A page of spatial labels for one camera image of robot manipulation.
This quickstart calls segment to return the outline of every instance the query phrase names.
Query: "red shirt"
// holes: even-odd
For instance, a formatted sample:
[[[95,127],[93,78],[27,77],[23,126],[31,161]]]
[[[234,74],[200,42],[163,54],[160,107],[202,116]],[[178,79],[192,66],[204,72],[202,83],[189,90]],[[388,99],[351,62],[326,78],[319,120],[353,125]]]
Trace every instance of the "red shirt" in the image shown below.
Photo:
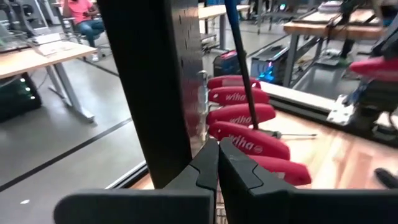
[[[91,19],[90,16],[83,15],[84,12],[88,12],[88,9],[93,6],[93,3],[91,3],[89,0],[77,0],[77,1],[65,0],[65,1],[68,1],[69,3],[70,14],[72,15],[72,17],[75,18],[75,24]]]

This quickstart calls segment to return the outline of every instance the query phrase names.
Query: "black metal panel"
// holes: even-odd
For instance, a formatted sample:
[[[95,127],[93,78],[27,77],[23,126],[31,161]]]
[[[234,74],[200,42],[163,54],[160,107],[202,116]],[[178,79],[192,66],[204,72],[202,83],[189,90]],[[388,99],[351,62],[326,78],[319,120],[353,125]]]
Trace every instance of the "black metal panel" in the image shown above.
[[[202,131],[198,3],[98,5],[152,181],[162,188],[191,161],[190,137],[199,139]],[[202,145],[195,143],[194,151]]]

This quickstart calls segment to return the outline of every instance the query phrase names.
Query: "red screwdriver handle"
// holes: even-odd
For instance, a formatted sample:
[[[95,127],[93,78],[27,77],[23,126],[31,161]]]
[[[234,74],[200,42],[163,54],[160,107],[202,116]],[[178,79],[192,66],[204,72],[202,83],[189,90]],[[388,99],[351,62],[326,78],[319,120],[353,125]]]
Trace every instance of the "red screwdriver handle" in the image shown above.
[[[258,88],[251,89],[254,103],[268,104],[268,94]],[[243,86],[229,86],[214,88],[209,91],[209,101],[220,104],[221,106],[237,105],[248,103]]]
[[[261,89],[260,81],[255,78],[250,78],[249,80],[252,87]],[[210,90],[226,86],[243,86],[242,75],[223,75],[212,78],[207,82],[207,88]]]
[[[275,118],[276,113],[271,105],[256,103],[257,121],[265,122]],[[217,121],[228,121],[235,124],[242,124],[245,126],[252,125],[249,105],[247,103],[240,105],[232,105],[220,108],[218,110],[210,111],[206,117],[208,125]]]
[[[249,157],[264,169],[277,174],[279,178],[294,186],[311,184],[310,173],[303,164],[266,156]]]
[[[231,137],[235,147],[247,155],[290,159],[289,147],[283,142],[240,124],[217,121],[209,126],[208,133],[219,141]]]

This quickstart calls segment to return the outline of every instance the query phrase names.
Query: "concrete floor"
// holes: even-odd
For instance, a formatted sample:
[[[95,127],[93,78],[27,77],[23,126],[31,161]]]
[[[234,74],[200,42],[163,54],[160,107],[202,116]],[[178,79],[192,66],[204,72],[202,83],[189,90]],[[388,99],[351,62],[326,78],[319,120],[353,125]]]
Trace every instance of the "concrete floor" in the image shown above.
[[[217,27],[215,22],[210,32],[218,32]],[[250,22],[242,22],[241,29],[244,48],[249,54],[284,35],[281,26],[268,31],[267,24],[262,26],[260,35]],[[280,42],[288,44],[289,40],[288,37]],[[226,46],[234,48],[229,28]],[[341,48],[342,43],[334,42],[333,46]],[[214,51],[203,57],[205,70],[212,73],[212,63],[218,54]],[[112,55],[96,65],[117,73]],[[64,195],[79,189],[105,188],[144,160],[134,124],[128,120],[130,113],[119,78],[80,60],[65,62],[64,66],[82,105],[96,116],[96,123],[88,124],[68,111],[47,89],[50,85],[47,79],[39,90],[43,99],[41,109],[0,124],[0,185],[26,175],[114,126],[117,128],[0,192],[2,224],[52,223],[53,206]],[[44,70],[33,74],[37,85],[44,78]]]

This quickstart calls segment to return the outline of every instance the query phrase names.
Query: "blue jeans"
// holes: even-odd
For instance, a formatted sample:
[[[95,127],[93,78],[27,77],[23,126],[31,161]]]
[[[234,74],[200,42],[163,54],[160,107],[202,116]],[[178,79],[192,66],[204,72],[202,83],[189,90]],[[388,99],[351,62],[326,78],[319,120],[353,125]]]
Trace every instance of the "blue jeans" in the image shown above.
[[[99,36],[105,31],[104,23],[102,19],[91,19],[83,22],[79,22],[76,25],[77,31],[86,36],[86,39],[90,47],[95,47],[95,37]]]

